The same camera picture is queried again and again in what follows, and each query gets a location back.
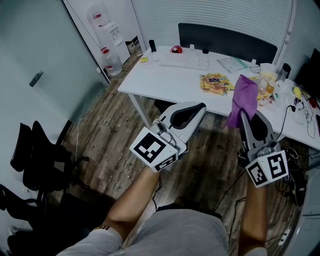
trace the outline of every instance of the wooden floor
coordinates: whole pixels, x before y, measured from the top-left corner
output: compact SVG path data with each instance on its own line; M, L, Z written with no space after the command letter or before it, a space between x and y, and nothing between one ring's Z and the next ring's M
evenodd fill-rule
M144 126L129 97L118 92L118 87L139 60L136 50L125 63L123 71L111 80L104 93L81 118L78 127L72 126L63 145L71 152L76 152L78 134L78 156L89 156L90 161L84 162L79 168L80 178L99 195L117 199L141 171L143 164L129 150L142 127ZM154 107L154 100L142 99L151 120L160 115ZM226 117L207 113L200 126L189 141L190 153L176 162L171 171L163 171L162 189L155 200L158 206L172 203L177 197L183 196L199 202L202 207L214 210L224 192L242 173L238 168L237 151L241 146L240 133L237 129L226 127ZM306 155L308 149L301 143L290 139L281 141L284 147L294 148L299 155ZM222 215L227 233L231 231L231 223L235 214L236 200L246 196L247 177L243 175L237 184L225 196L216 210ZM285 188L278 181L280 189ZM86 197L78 186L71 187L70 192L80 198ZM287 228L295 209L290 198L284 198L271 184L268 187L268 253L272 255L278 246L279 238ZM244 202L236 209L235 223L229 244L230 255L237 254L239 226ZM149 218L155 210L151 201L141 217L139 224Z

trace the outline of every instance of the door handle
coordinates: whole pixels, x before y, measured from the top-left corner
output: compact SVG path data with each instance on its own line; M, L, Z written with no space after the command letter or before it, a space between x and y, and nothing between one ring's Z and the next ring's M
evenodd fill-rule
M35 84L39 81L40 77L44 74L43 71L40 71L38 73L35 74L35 76L32 78L32 80L30 81L29 85L30 87L34 87Z

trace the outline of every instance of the purple cloth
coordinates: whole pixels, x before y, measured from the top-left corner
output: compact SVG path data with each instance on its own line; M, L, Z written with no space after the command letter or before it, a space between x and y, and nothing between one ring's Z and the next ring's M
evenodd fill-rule
M226 121L226 125L232 128L238 128L241 125L239 115L240 109L243 109L250 120L254 117L258 107L258 86L244 75L240 75L235 84L232 98L232 111Z

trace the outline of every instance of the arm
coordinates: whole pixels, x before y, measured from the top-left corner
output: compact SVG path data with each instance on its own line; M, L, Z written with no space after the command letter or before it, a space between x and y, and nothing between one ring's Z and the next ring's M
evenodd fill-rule
M256 188L248 179L242 216L238 255L243 256L257 247L265 247L267 238L267 188Z
M115 229L124 241L145 211L159 176L160 172L154 173L145 166L111 207L102 225Z

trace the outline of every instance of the white keyboard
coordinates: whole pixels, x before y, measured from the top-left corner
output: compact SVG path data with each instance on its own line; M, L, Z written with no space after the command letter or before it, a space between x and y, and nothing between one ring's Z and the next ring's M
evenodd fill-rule
M184 53L165 53L159 59L161 66L180 67L194 70L208 70L207 56L190 55Z

